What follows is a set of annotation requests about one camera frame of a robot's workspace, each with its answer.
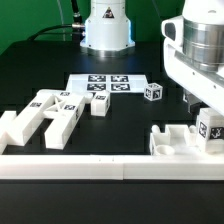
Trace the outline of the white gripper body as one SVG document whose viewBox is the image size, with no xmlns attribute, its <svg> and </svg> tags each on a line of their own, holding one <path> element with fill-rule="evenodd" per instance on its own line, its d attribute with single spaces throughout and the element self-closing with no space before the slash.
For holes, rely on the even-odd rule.
<svg viewBox="0 0 224 224">
<path fill-rule="evenodd" d="M 178 16 L 164 20 L 161 31 L 167 75 L 224 115 L 224 25 Z"/>
</svg>

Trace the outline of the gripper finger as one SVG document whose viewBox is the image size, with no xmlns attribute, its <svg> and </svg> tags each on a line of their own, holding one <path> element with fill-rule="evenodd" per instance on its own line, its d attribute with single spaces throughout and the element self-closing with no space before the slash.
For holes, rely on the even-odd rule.
<svg viewBox="0 0 224 224">
<path fill-rule="evenodd" d="M 200 110 L 201 100 L 191 93 L 187 95 L 187 103 L 189 113 L 195 114 Z"/>
</svg>

